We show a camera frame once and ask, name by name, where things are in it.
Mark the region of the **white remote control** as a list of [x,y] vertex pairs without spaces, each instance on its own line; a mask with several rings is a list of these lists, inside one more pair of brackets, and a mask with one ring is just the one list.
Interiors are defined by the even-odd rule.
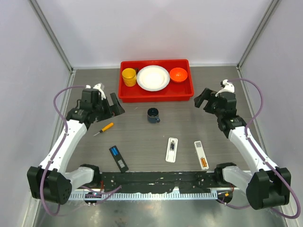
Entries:
[[168,140],[165,161],[175,163],[177,156],[178,139],[170,137]]

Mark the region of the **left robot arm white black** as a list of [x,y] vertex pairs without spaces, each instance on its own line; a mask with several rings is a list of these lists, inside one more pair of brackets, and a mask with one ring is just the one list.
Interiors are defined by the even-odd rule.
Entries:
[[81,138],[91,124],[125,113],[115,93],[110,104],[102,84],[83,88],[81,98],[66,116],[61,115],[64,127],[47,157],[38,167],[30,167],[27,179],[33,198],[41,202],[64,205],[71,193],[83,185],[95,189],[100,185],[98,166],[83,164],[70,173],[67,165]]

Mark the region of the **orange handled screwdriver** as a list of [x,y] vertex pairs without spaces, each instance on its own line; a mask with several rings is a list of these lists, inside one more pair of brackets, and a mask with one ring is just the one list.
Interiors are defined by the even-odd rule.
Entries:
[[108,129],[112,128],[113,126],[114,126],[114,123],[111,122],[110,124],[108,124],[105,127],[103,127],[101,130],[99,130],[96,134],[94,134],[94,136],[97,136],[98,134],[107,131]]

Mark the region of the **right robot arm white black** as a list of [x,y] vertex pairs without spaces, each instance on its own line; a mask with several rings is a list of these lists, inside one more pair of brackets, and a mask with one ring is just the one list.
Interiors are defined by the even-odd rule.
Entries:
[[254,140],[246,122],[237,115],[235,94],[205,88],[195,97],[195,107],[199,108],[204,101],[207,101],[205,112],[217,117],[218,128],[235,145],[251,172],[248,174],[231,162],[218,164],[214,170],[215,184],[224,187],[231,183],[238,187],[255,210],[287,205],[290,191],[282,181],[290,183],[291,174],[271,161]]

